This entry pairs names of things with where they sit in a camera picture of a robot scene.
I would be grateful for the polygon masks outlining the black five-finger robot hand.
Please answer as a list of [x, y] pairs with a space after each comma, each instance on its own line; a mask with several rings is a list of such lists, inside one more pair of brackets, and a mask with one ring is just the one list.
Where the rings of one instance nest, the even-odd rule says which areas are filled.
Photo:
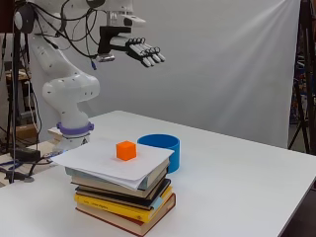
[[147, 44], [145, 38], [129, 38], [125, 41], [124, 45], [112, 44], [112, 40], [120, 34], [130, 33], [130, 27], [101, 26], [97, 60], [99, 62], [114, 61], [113, 50], [124, 52], [145, 67], [152, 67], [166, 60], [161, 53], [161, 49], [158, 46]]

